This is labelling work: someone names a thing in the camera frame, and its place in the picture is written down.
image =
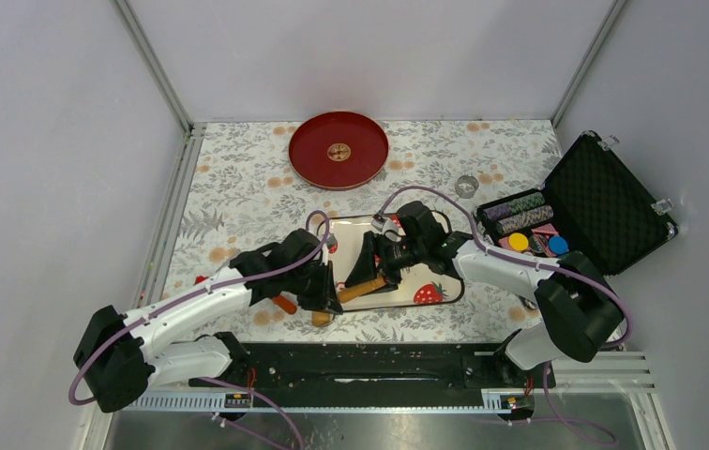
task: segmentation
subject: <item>gray floor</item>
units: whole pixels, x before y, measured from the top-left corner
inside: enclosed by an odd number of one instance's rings
[[[643,448],[630,404],[620,395],[569,395],[560,411],[589,419],[614,431],[616,448]],[[552,416],[537,396],[535,417]],[[272,448],[247,434],[209,421],[209,414],[186,412],[119,412],[106,450],[261,450]],[[464,449],[593,449],[559,423],[531,426],[496,426],[479,423],[489,415],[466,414],[294,414],[312,450],[464,450]],[[249,414],[240,424],[291,447],[292,435],[278,414]],[[587,434],[607,439],[592,430]]]

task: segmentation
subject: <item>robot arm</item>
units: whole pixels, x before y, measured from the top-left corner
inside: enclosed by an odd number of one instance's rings
[[[505,380],[524,379],[526,370],[563,354],[590,361],[623,319],[616,305],[602,293],[540,267],[542,263],[566,266],[605,285],[602,276],[578,253],[562,260],[539,259],[494,247],[486,253],[473,236],[446,233],[420,202],[402,206],[398,216],[406,235],[380,248],[380,270],[385,278],[398,283],[401,269],[424,263],[435,273],[486,282],[538,304],[544,323],[510,336],[493,358],[497,361],[494,369]],[[109,337],[134,323],[143,323],[109,346],[86,370],[84,379],[101,410],[122,409],[148,387],[222,376],[235,359],[232,345],[216,337],[178,341],[222,314],[248,308],[281,292],[296,294],[304,309],[341,313],[331,263],[311,259],[288,272],[269,275],[307,258],[318,246],[315,236],[296,230],[280,244],[241,253],[187,292],[125,314],[118,314],[111,306],[97,311],[73,357],[79,368]],[[530,267],[509,259],[524,259]],[[369,261],[373,267],[373,258]],[[242,277],[259,279],[243,282]]]

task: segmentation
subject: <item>case latch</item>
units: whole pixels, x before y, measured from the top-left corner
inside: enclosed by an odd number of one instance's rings
[[[656,211],[656,214],[659,216],[669,213],[672,208],[675,207],[674,203],[672,203],[672,200],[670,199],[659,200],[658,202],[651,203],[650,206],[653,207],[653,211]]]
[[[602,148],[604,151],[608,152],[609,150],[611,150],[612,147],[614,147],[618,143],[620,143],[620,140],[617,139],[616,136],[611,134],[602,141],[598,142],[597,144],[600,145],[600,148]]]

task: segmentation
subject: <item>metal frame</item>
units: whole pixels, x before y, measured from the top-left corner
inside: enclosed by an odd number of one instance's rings
[[[111,2],[128,29],[131,40],[139,51],[154,81],[164,96],[179,126],[187,133],[184,147],[176,159],[173,176],[170,179],[167,199],[162,207],[158,227],[148,253],[137,292],[136,308],[150,305],[160,299],[166,281],[173,249],[180,230],[183,210],[189,196],[189,187],[197,158],[204,139],[207,124],[194,124],[187,114],[180,98],[175,93],[163,66],[147,39],[139,20],[128,0]],[[611,30],[625,10],[628,0],[614,0],[609,12],[600,24],[595,37],[581,59],[570,83],[551,117],[557,128],[578,92],[584,76],[589,71]],[[602,352],[589,364],[560,359],[553,362],[557,377],[557,387],[552,393],[600,395],[624,392],[633,404],[637,424],[646,448],[673,449],[672,438],[662,414],[655,385],[647,368],[644,354],[640,352]],[[148,391],[128,409],[139,411],[219,411],[220,400],[227,389],[194,388],[190,392],[178,388]],[[299,413],[496,413],[495,399],[501,395],[519,394],[519,390],[483,390],[484,408],[373,408],[373,409],[302,409]],[[270,409],[252,411],[272,412]],[[102,449],[110,432],[111,414],[100,411],[98,406],[87,410],[82,424],[80,448]]]
[[[191,118],[183,108],[180,98],[178,98],[178,95],[175,93],[170,83],[170,79],[167,78],[167,74],[164,72],[164,67],[161,66],[161,63],[156,57],[156,53],[153,52],[153,47],[150,45],[147,35],[139,24],[139,20],[136,18],[133,8],[128,0],[113,0],[111,3],[117,11],[117,14],[119,14],[123,25],[128,29],[131,41],[142,56],[144,64],[147,66],[148,70],[150,70],[150,74],[153,75],[153,80],[156,82],[158,90],[161,91],[161,94],[167,101],[167,105],[170,107],[170,111],[172,111],[175,120],[185,133],[189,133],[193,125]]]
[[[586,50],[581,62],[579,63],[576,73],[573,75],[570,84],[567,86],[562,99],[559,100],[559,104],[556,105],[556,109],[553,111],[553,116],[551,117],[551,123],[553,128],[558,128],[562,119],[565,117],[567,108],[569,108],[570,103],[572,103],[573,96],[578,92],[583,77],[589,71],[595,58],[600,53],[603,48],[603,44],[606,43],[606,39],[609,37],[611,30],[617,23],[617,19],[620,14],[625,10],[625,7],[629,3],[629,0],[614,0],[609,8],[609,12],[606,13],[606,17],[603,18],[603,22],[600,27],[597,28],[597,33],[592,39],[592,43],[589,44],[589,48]]]
[[[150,245],[150,252],[139,286],[142,287],[133,307],[152,305],[161,299],[170,261],[173,257],[175,241],[180,231],[181,217],[189,199],[189,188],[203,145],[206,125],[196,125],[178,155],[167,200],[161,209],[158,227]]]

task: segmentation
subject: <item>blue poker chip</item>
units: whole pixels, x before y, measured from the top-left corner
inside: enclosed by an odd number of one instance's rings
[[[570,251],[570,248],[567,246],[567,241],[561,236],[553,236],[549,239],[548,248],[550,248],[553,253],[556,253],[557,256],[564,255]]]

